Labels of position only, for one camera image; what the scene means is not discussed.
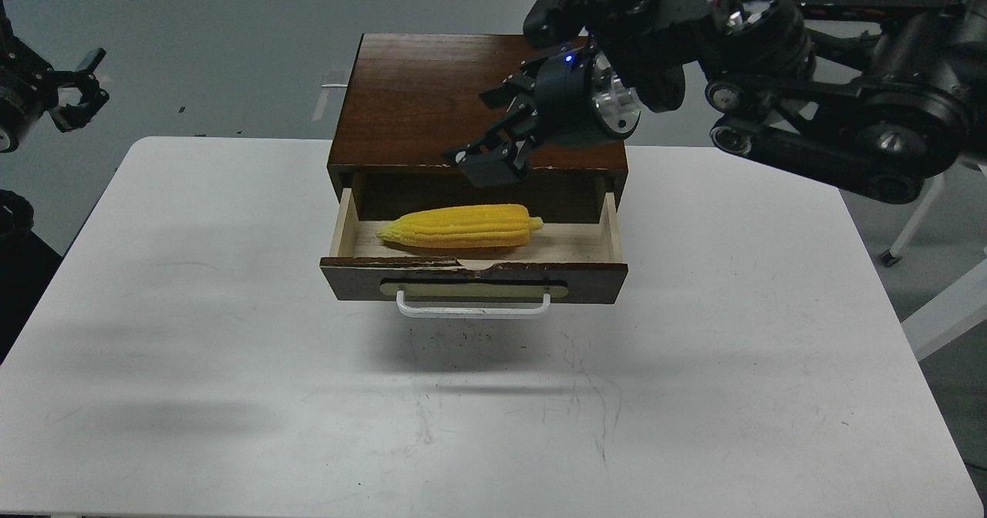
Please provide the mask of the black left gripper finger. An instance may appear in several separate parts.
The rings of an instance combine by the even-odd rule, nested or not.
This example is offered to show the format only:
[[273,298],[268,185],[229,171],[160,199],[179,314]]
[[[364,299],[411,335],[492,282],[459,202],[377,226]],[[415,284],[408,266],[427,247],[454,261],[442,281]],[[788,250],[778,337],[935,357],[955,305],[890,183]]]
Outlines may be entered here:
[[77,69],[51,71],[50,80],[57,87],[99,87],[95,72],[105,57],[106,49],[95,48],[85,54]]
[[59,101],[56,106],[47,110],[52,117],[53,124],[60,132],[67,133],[84,128],[92,121],[109,102],[109,93],[97,82],[77,83],[77,85],[63,86],[64,89],[74,89],[79,93],[77,103]]

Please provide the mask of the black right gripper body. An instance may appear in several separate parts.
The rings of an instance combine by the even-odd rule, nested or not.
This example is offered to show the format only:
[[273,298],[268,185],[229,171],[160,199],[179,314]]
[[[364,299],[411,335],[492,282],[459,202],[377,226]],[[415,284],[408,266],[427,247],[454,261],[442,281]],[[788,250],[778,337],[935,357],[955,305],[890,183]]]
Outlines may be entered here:
[[642,103],[599,48],[578,48],[547,58],[536,72],[534,109],[537,142],[588,148],[628,139]]

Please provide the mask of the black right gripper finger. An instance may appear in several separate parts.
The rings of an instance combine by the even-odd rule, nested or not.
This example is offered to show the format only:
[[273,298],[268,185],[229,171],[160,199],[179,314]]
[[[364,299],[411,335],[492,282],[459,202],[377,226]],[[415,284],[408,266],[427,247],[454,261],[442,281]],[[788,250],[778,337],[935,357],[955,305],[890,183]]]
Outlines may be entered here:
[[464,173],[474,187],[522,182],[531,173],[529,156],[542,145],[535,113],[507,113],[479,138],[452,146],[442,159]]
[[520,64],[517,72],[511,73],[507,78],[501,80],[497,85],[483,90],[479,94],[479,99],[487,108],[497,109],[505,106],[520,106],[525,104],[526,109],[537,114],[540,118],[547,118],[550,112],[546,112],[547,97],[543,93],[544,86],[547,85],[547,71],[543,68],[550,57],[531,57]]

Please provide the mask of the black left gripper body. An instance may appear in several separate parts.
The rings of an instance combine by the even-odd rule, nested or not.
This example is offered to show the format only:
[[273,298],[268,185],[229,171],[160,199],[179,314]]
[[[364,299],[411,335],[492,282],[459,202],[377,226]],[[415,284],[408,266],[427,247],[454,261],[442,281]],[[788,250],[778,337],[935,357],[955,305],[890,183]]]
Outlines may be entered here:
[[2,43],[1,150],[10,153],[57,100],[56,90],[45,81],[52,65],[19,38]]

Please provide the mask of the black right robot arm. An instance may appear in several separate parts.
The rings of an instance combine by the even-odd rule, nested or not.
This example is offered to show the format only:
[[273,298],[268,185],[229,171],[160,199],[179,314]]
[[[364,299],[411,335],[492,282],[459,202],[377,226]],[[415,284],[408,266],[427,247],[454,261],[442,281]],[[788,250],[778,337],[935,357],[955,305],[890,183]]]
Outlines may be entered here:
[[476,187],[525,180],[543,145],[624,141],[676,110],[697,62],[711,140],[888,204],[985,162],[985,0],[537,0],[538,55],[480,94],[505,114],[442,156]]

